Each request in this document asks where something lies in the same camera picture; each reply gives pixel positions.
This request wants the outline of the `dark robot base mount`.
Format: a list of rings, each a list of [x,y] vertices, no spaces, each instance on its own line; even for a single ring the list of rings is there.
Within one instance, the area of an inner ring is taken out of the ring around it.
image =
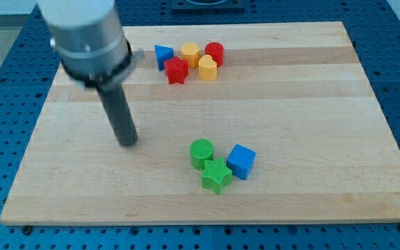
[[[170,0],[172,10],[244,10],[245,0]]]

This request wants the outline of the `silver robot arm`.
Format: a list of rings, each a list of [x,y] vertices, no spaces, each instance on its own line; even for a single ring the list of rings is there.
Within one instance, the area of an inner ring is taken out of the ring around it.
[[[51,32],[51,47],[69,77],[95,89],[118,143],[131,146],[138,133],[122,81],[144,57],[126,39],[114,0],[38,0]]]

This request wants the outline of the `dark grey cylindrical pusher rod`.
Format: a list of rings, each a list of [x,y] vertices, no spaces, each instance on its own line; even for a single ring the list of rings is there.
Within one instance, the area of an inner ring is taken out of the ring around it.
[[[122,85],[100,85],[97,86],[97,92],[117,142],[124,147],[134,145],[138,133]]]

